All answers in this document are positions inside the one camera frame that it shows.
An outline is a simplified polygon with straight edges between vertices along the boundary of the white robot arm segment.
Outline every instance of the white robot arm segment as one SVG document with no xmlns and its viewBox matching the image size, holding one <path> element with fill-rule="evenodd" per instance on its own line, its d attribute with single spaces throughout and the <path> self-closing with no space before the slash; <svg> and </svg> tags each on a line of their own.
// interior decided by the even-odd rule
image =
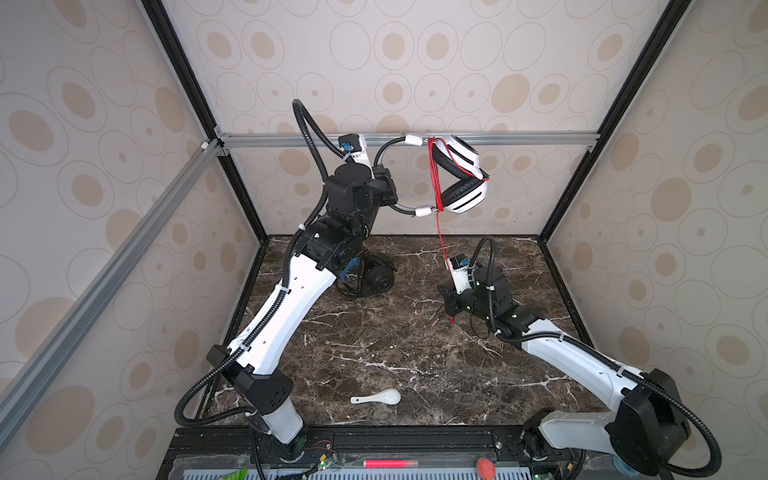
<svg viewBox="0 0 768 480">
<path fill-rule="evenodd" d="M 552 321 L 546 319 L 533 322 L 529 326 L 529 331 L 524 333 L 523 336 L 536 332 L 559 332 L 567 335 L 567 333 L 556 327 Z M 621 390 L 625 388 L 632 390 L 637 386 L 637 383 L 629 380 L 627 377 L 620 376 L 618 372 L 609 369 L 605 364 L 584 350 L 559 339 L 534 339 L 523 343 L 522 348 L 531 355 L 537 356 L 557 367 L 563 373 L 582 384 L 614 412 L 618 410 L 621 400 L 624 398 Z M 633 366 L 624 366 L 624 369 L 635 375 L 642 373 L 641 370 Z"/>
<path fill-rule="evenodd" d="M 316 267 L 317 263 L 305 255 L 291 259 L 289 291 L 282 305 L 253 341 L 252 348 L 237 358 L 240 365 L 251 365 L 255 375 L 269 375 L 275 371 L 288 340 L 296 331 L 301 320 L 320 295 L 336 280 L 336 275 L 327 269 L 318 270 Z M 275 290 L 266 299 L 246 329 L 232 340 L 229 345 L 230 351 L 237 349 L 264 318 L 281 288 L 280 283 L 275 286 Z"/>
</svg>

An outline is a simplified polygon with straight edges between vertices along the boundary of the dark marble surface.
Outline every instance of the dark marble surface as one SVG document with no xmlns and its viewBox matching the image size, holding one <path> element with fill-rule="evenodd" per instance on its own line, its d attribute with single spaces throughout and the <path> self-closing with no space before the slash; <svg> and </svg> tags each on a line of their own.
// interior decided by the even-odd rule
<svg viewBox="0 0 768 480">
<path fill-rule="evenodd" d="M 479 238 L 444 237 L 449 256 L 472 255 Z M 499 237 L 497 261 L 517 301 L 571 335 L 568 316 L 534 240 Z M 241 328 L 258 311 L 280 278 L 287 238 L 275 238 L 261 267 Z M 460 313 L 428 318 L 442 304 L 436 285 L 450 283 L 436 237 L 371 237 L 366 246 L 396 261 L 395 286 L 387 294 L 351 300 L 333 287 L 299 325 L 280 360 L 295 382 L 291 398 L 310 425 L 513 425 L 540 408 L 601 411 L 589 391 L 543 360 L 479 339 Z M 481 253 L 480 258 L 487 258 Z M 478 319 L 475 328 L 485 336 Z M 397 406 L 352 405 L 351 396 L 395 388 Z M 222 385 L 211 412 L 244 402 Z M 223 424 L 244 423 L 239 415 Z"/>
</svg>

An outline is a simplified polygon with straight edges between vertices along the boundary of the oval pattern wallpaper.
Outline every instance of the oval pattern wallpaper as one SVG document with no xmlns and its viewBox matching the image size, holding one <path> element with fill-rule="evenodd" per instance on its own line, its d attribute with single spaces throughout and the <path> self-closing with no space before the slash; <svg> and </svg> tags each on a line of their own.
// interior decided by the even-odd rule
<svg viewBox="0 0 768 480">
<path fill-rule="evenodd" d="M 220 127 L 241 134 L 297 134 L 293 98 L 326 133 L 596 130 L 666 6 L 664 0 L 164 4 Z M 490 194 L 465 215 L 442 215 L 447 233 L 539 233 L 586 146 L 479 150 L 492 175 Z M 405 205 L 434 203 L 427 155 L 425 147 L 387 152 Z M 234 157 L 267 232 L 291 234 L 319 197 L 308 150 L 236 149 Z M 326 162 L 329 170 L 339 164 Z M 384 209 L 374 233 L 433 234 L 435 218 L 407 219 Z"/>
<path fill-rule="evenodd" d="M 715 478 L 768 464 L 768 2 L 698 2 L 550 241 L 601 351 L 677 382 Z M 698 432 L 678 465 L 702 465 Z"/>
<path fill-rule="evenodd" d="M 164 55 L 132 0 L 3 5 L 0 395 L 198 151 Z M 155 478 L 171 410 L 256 249 L 214 161 L 2 452 L 0 478 Z"/>
</svg>

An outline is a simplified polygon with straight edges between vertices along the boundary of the ceramic spoon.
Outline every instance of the ceramic spoon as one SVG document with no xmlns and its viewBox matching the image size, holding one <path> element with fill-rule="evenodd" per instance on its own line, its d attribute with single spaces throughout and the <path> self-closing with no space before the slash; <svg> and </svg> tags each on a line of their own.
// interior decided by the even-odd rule
<svg viewBox="0 0 768 480">
<path fill-rule="evenodd" d="M 387 405 L 397 405 L 400 403 L 400 392 L 395 389 L 382 390 L 369 396 L 353 396 L 349 399 L 350 403 L 381 402 Z"/>
</svg>

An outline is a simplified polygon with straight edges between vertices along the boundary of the white cable clip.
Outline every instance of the white cable clip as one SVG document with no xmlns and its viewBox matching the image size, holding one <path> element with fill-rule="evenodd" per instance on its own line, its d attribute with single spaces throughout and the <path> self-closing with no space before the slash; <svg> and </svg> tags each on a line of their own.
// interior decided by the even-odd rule
<svg viewBox="0 0 768 480">
<path fill-rule="evenodd" d="M 416 147 L 421 147 L 422 144 L 424 144 L 424 139 L 421 138 L 418 135 L 406 135 L 406 145 L 414 145 Z"/>
<path fill-rule="evenodd" d="M 245 341 L 245 338 L 237 340 L 237 348 L 242 349 L 244 352 L 250 352 L 250 345 L 244 345 L 243 341 Z"/>
<path fill-rule="evenodd" d="M 432 214 L 432 207 L 417 207 L 416 208 L 416 216 L 417 217 L 426 217 L 427 215 Z"/>
</svg>

